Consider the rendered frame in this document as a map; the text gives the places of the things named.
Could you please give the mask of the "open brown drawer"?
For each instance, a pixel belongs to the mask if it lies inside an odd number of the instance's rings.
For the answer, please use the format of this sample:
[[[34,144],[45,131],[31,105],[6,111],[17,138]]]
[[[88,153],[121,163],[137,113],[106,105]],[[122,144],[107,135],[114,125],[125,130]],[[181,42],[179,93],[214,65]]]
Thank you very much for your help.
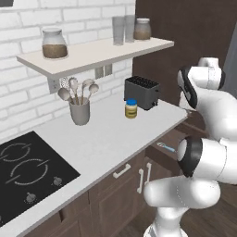
[[[167,146],[177,149],[180,140],[186,136],[206,138],[207,134],[205,131],[197,129],[195,126],[189,125],[187,122],[183,122],[149,145],[145,150],[145,156],[148,156],[162,166],[167,165],[171,167],[178,165],[177,155],[159,147],[157,143],[164,143]]]

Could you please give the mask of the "dark grey toaster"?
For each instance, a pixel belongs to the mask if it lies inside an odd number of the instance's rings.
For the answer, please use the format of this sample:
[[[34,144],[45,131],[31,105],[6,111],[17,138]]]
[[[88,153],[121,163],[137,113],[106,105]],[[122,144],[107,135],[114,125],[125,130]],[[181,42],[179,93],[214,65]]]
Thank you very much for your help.
[[[158,104],[159,84],[140,76],[125,80],[124,100],[135,99],[137,106],[149,110]]]

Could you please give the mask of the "grey utensil pot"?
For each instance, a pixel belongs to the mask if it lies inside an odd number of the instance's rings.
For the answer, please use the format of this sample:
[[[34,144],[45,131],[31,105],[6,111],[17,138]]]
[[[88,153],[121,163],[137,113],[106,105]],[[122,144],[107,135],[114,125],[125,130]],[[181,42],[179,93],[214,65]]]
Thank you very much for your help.
[[[76,125],[83,126],[90,119],[90,101],[87,98],[83,99],[82,105],[69,104],[70,115]]]

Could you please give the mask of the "pale wooden spoon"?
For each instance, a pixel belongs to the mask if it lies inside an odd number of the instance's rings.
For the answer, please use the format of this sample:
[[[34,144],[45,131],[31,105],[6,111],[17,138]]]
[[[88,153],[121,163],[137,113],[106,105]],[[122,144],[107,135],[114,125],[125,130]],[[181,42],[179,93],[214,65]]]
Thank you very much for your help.
[[[87,87],[87,86],[90,86],[94,84],[94,80],[93,79],[87,79],[85,80],[83,83],[82,83],[82,86],[81,86],[81,105],[83,104],[83,92],[84,92],[84,89]]]
[[[90,86],[89,86],[89,92],[90,92],[90,94],[89,94],[87,100],[90,100],[90,97],[91,97],[94,93],[96,93],[98,90],[99,90],[99,86],[98,86],[96,83],[90,85]]]
[[[64,100],[64,101],[69,101],[72,104],[74,104],[72,97],[70,96],[69,91],[66,88],[60,88],[57,92],[58,96]]]

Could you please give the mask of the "pale wooden spatula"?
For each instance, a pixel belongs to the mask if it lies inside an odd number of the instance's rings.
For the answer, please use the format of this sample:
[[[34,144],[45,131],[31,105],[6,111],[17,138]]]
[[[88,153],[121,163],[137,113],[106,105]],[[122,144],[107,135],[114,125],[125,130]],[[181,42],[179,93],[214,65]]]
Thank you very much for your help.
[[[75,95],[75,103],[78,104],[79,103],[79,99],[78,99],[78,95],[77,95],[77,90],[78,90],[78,81],[76,78],[71,77],[69,79],[69,87],[71,88],[72,92]]]

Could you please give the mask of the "brown cupboard door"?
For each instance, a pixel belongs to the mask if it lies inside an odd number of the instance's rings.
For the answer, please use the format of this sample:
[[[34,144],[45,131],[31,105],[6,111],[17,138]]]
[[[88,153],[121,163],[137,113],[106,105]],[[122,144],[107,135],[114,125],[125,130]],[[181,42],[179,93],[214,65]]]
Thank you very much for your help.
[[[144,182],[146,181],[146,177],[147,177],[146,164],[148,162],[152,164],[150,181],[173,177],[173,176],[179,176],[181,174],[180,168],[178,165],[174,165],[171,167],[169,167],[167,165],[162,166],[162,165],[159,165],[158,163],[156,163],[154,160],[152,160],[148,156],[146,156],[144,158]]]
[[[59,211],[62,229],[59,237],[93,237],[88,193],[77,197]]]
[[[143,191],[137,193],[140,181],[138,171],[123,184],[114,186],[98,202],[101,237],[114,237],[142,209]]]

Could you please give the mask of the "clear drinking glass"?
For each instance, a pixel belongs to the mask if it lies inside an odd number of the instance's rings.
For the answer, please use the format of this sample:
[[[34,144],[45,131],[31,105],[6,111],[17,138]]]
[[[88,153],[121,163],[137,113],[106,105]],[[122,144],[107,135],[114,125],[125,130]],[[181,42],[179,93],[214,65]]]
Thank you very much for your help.
[[[112,18],[113,43],[114,45],[123,45],[125,18],[122,16]]]
[[[126,15],[125,16],[125,42],[132,43],[134,41],[134,24],[135,24],[135,16],[134,15]]]

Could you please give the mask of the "small glass jar brown contents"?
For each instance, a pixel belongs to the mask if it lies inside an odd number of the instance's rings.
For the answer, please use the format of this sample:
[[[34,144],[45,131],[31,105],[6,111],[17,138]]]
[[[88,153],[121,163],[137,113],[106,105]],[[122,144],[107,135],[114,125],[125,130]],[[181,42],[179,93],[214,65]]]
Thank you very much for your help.
[[[135,40],[149,40],[151,38],[150,19],[136,19],[134,27]]]

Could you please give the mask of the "wide glass jar brown contents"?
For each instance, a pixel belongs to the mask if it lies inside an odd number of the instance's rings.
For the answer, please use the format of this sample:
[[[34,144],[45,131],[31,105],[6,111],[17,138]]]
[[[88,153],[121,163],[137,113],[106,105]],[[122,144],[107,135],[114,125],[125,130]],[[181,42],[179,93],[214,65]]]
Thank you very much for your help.
[[[59,59],[68,55],[68,47],[59,28],[43,29],[43,55],[45,58]]]

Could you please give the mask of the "black hob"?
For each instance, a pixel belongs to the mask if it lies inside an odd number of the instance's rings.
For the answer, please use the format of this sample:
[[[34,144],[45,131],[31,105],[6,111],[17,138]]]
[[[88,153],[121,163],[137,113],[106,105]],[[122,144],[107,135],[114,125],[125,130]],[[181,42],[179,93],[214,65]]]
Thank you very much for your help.
[[[35,131],[0,144],[0,228],[80,177]],[[54,177],[62,179],[60,186]],[[34,193],[33,203],[26,201]]]

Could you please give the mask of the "tall dark brown cabinet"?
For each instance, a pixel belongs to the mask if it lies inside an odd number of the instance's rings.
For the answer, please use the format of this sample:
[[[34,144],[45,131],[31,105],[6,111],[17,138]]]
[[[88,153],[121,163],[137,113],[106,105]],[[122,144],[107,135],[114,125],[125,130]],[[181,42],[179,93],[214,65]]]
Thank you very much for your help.
[[[137,0],[136,15],[151,20],[152,35],[174,43],[133,59],[132,73],[160,83],[160,98],[177,105],[179,68],[212,56],[223,65],[237,23],[237,0]]]

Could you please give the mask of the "grey fridge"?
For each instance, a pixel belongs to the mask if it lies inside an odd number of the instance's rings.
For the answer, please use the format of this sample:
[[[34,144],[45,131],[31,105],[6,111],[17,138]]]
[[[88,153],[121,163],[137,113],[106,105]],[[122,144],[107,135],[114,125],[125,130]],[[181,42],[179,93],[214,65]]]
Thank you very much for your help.
[[[237,99],[237,23],[231,37],[223,70],[226,73],[226,79],[222,90],[230,93]]]

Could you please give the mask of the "blue handled peeler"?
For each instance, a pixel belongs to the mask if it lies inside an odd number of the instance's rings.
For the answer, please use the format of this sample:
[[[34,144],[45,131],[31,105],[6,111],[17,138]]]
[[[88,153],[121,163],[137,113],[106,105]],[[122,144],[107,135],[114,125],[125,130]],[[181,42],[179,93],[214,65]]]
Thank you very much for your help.
[[[162,147],[162,148],[164,148],[164,149],[166,149],[166,150],[172,152],[172,153],[176,153],[176,150],[175,150],[174,148],[172,148],[172,147],[170,147],[170,146],[167,146],[167,145],[164,144],[164,143],[157,143],[157,145],[158,145],[159,147]]]

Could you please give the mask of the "white wall shelf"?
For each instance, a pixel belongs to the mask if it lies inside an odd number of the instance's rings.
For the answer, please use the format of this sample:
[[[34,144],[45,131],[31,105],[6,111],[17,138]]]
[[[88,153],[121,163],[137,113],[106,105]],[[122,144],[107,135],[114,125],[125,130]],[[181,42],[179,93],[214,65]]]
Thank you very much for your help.
[[[36,70],[49,79],[56,80],[96,69],[121,60],[150,54],[170,48],[172,41],[151,38],[147,41],[113,45],[112,39],[104,39],[68,47],[69,55],[63,59],[45,59],[41,51],[17,56],[18,62]]]

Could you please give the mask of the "white wall outlet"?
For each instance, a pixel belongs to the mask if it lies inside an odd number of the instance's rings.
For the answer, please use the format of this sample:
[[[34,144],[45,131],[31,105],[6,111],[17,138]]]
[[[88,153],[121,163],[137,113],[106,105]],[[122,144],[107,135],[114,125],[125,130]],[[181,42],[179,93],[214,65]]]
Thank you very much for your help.
[[[53,80],[48,78],[48,87],[49,87],[49,92],[50,94],[55,94],[58,92],[58,90],[60,89],[60,82],[59,79]]]

